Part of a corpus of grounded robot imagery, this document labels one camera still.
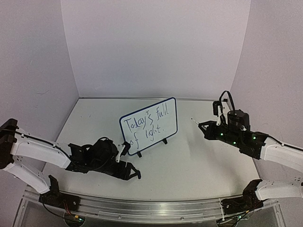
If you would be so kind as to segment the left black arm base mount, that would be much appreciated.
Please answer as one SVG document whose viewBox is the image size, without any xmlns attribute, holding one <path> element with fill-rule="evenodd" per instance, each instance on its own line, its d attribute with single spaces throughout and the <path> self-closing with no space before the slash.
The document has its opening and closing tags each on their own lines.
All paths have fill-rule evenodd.
<svg viewBox="0 0 303 227">
<path fill-rule="evenodd" d="M 60 192 L 58 189 L 40 194 L 39 202 L 56 208 L 77 211 L 80 205 L 80 197 Z"/>
</svg>

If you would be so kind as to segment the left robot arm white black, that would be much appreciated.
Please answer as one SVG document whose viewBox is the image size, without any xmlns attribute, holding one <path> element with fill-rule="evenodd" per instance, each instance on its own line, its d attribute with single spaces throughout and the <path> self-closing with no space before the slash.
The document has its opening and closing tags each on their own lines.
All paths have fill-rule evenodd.
<svg viewBox="0 0 303 227">
<path fill-rule="evenodd" d="M 99 172 L 125 181 L 141 178 L 140 171 L 133 164 L 121 160 L 131 147 L 128 142 L 116 146 L 111 139 L 102 137 L 93 145 L 60 144 L 35 137 L 19 128 L 17 123 L 15 119 L 8 119 L 0 127 L 0 168 L 45 195 L 54 206 L 64 200 L 58 181 L 51 175 L 45 176 L 23 158 L 43 161 L 75 173 Z"/>
</svg>

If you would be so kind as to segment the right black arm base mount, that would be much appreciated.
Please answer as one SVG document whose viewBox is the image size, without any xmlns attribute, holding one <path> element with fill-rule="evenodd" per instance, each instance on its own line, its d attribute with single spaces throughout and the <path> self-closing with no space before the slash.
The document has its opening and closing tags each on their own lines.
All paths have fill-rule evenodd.
<svg viewBox="0 0 303 227">
<path fill-rule="evenodd" d="M 260 201 L 255 194 L 244 194 L 240 197 L 223 199 L 220 202 L 225 215 L 252 211 L 262 208 L 264 203 Z"/>
</svg>

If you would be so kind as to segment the blue framed whiteboard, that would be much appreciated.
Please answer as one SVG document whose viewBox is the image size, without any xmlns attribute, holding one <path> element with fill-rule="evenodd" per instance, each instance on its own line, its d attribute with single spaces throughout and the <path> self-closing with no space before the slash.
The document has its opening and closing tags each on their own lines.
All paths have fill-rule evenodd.
<svg viewBox="0 0 303 227">
<path fill-rule="evenodd" d="M 177 101 L 174 97 L 120 117 L 124 141 L 131 144 L 128 155 L 136 155 L 178 132 Z"/>
</svg>

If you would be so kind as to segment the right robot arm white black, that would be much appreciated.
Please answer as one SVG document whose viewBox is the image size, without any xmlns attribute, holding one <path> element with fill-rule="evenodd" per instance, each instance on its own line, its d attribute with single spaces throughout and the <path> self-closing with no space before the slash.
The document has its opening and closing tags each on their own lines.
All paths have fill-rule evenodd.
<svg viewBox="0 0 303 227">
<path fill-rule="evenodd" d="M 239 152 L 257 160 L 281 164 L 299 172 L 303 171 L 302 148 L 281 142 L 274 137 L 250 130 L 249 115 L 242 110 L 218 114 L 217 121 L 198 122 L 198 128 L 207 140 L 218 140 L 238 148 Z M 253 180 L 243 191 L 251 201 L 272 198 L 301 198 L 303 180 L 295 177 L 289 182 Z"/>
</svg>

